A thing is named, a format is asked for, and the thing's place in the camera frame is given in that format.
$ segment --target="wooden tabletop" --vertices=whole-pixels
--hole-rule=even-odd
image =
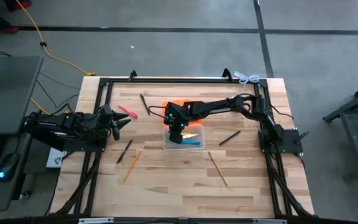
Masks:
[[[291,113],[284,81],[267,79],[272,104],[282,113]],[[99,77],[84,77],[77,111],[92,113]],[[254,94],[252,85],[196,83],[115,83],[111,108],[118,105],[137,113],[138,118],[121,129],[121,138],[108,139],[102,153],[94,195],[94,217],[214,217],[270,218],[274,216],[264,155],[260,152],[259,123],[239,113],[222,113],[204,119],[206,147],[202,151],[164,151],[162,119],[148,115],[139,93],[147,104],[161,106],[170,100],[215,101],[239,93]],[[277,123],[292,128],[287,116],[274,114]],[[218,144],[236,131],[241,133],[219,147]],[[129,140],[133,143],[122,162],[118,157]],[[124,176],[144,147],[129,178]],[[211,152],[225,176],[224,185],[208,155]],[[76,189],[80,179],[83,152],[75,152],[63,161],[51,212],[58,210]],[[283,155],[287,184],[304,208],[313,213],[308,184],[302,163],[293,154]],[[284,212],[281,191],[280,207]],[[83,197],[86,203],[88,189]]]

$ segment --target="concrete floor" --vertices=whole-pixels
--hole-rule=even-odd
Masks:
[[[252,0],[33,0],[29,12],[41,26],[258,28]],[[260,0],[266,29],[358,30],[358,0]],[[1,14],[29,25],[23,12]],[[224,68],[266,77],[259,34],[162,32],[42,32],[51,53],[99,75],[218,77]],[[284,78],[295,124],[304,138],[306,175],[317,215],[358,221],[358,180],[342,175],[358,169],[339,120],[321,119],[358,90],[358,35],[267,35],[274,77]],[[42,55],[42,72],[80,87],[83,75],[49,59],[34,31],[0,33],[0,50]],[[60,103],[78,90],[40,76]],[[46,110],[54,105],[37,86],[35,98]],[[76,105],[76,98],[71,101]],[[29,111],[36,110],[33,105]],[[12,203],[0,218],[43,215],[57,174],[35,176],[34,194]]]

